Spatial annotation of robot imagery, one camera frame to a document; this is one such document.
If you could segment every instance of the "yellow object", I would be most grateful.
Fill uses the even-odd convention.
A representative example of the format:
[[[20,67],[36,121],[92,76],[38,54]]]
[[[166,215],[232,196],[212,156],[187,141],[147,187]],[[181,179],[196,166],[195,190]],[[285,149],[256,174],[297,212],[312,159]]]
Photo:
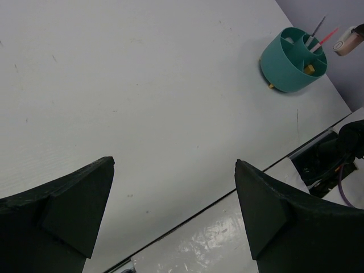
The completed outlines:
[[[312,64],[309,64],[305,67],[305,69],[303,69],[303,72],[305,72],[307,75],[312,75],[315,72],[315,69]]]

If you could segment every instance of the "table surface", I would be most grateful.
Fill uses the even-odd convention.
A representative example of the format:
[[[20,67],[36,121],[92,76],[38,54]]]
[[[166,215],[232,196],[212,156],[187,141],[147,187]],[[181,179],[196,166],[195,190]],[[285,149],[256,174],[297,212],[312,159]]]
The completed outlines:
[[[115,176],[84,272],[102,272],[350,113],[326,76],[267,88],[274,0],[0,1],[0,197],[102,156]]]

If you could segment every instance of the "white tabletop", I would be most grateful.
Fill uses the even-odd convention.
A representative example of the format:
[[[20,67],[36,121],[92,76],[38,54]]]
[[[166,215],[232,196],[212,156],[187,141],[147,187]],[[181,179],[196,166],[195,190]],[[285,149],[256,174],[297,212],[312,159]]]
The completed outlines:
[[[274,0],[2,1],[0,197],[113,156],[102,272],[350,113],[325,76],[268,89]]]

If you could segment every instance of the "gray wall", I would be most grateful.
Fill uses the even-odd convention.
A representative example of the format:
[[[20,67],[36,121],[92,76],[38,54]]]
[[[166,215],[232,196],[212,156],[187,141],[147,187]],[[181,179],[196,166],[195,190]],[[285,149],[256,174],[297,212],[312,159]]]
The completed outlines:
[[[291,23],[312,32],[327,14],[317,33],[320,40],[340,26],[324,44],[328,58],[327,74],[352,110],[364,106],[364,42],[344,57],[332,51],[333,44],[350,26],[364,23],[364,0],[276,0]]]

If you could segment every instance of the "teal pen holder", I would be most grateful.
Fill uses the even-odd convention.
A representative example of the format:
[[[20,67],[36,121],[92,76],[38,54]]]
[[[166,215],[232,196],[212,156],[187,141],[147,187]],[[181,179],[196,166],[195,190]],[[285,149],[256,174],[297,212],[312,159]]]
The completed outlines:
[[[319,41],[314,38],[307,48],[309,34],[298,28],[283,30],[263,51],[260,67],[270,87],[286,93],[299,91],[322,77],[327,69],[327,60],[322,47],[310,52]],[[312,65],[315,71],[307,74],[304,69]]]

